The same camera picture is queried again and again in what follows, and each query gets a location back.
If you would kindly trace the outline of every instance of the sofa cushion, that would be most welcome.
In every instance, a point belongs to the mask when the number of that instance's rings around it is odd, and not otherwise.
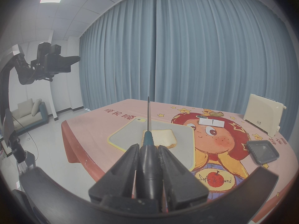
[[[38,112],[39,105],[41,102],[42,102],[42,99],[37,99],[35,101],[35,103],[33,104],[32,111],[31,111],[32,116],[35,116],[36,113]]]
[[[19,110],[20,118],[22,118],[28,114],[31,114],[32,107],[33,107],[32,99],[28,99],[22,103],[19,103],[18,110]]]
[[[12,111],[11,115],[13,116],[13,121],[15,121],[15,119],[19,119],[20,118],[19,110]]]
[[[15,120],[13,122],[13,125],[15,126],[15,130],[19,130],[22,128],[22,125],[26,128],[26,126],[31,125],[37,121],[42,120],[42,114],[40,112],[37,112],[35,116],[32,116],[32,114],[28,114],[26,116],[23,116],[19,118],[18,120]]]

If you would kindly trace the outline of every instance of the black cable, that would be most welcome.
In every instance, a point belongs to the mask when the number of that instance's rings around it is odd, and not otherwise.
[[[35,147],[36,147],[36,149],[37,149],[37,158],[35,159],[35,161],[38,159],[38,148],[37,148],[37,145],[36,145],[36,143],[34,142],[34,144],[35,144]]]

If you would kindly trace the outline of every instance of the blue curtain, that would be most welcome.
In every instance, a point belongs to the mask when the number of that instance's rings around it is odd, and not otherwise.
[[[298,110],[298,64],[284,23],[257,0],[157,0],[155,101],[244,114],[249,94]]]
[[[91,110],[123,99],[244,114],[249,94],[297,115],[299,71],[284,23],[257,0],[125,0],[80,38],[80,85]]]
[[[83,105],[155,97],[156,0],[124,0],[80,38]]]

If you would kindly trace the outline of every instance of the bread slice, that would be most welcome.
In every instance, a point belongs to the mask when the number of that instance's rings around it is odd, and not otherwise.
[[[142,134],[142,144],[144,134],[146,131],[147,130],[144,130]],[[163,145],[167,148],[172,148],[176,146],[176,137],[174,136],[171,129],[152,130],[152,137],[154,140],[154,145],[157,147],[159,145]]]

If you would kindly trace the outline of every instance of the cartoon apple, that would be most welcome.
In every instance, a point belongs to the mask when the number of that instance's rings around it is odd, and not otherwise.
[[[211,172],[207,176],[207,183],[213,188],[218,188],[224,184],[224,178],[219,174],[219,171],[217,173]]]

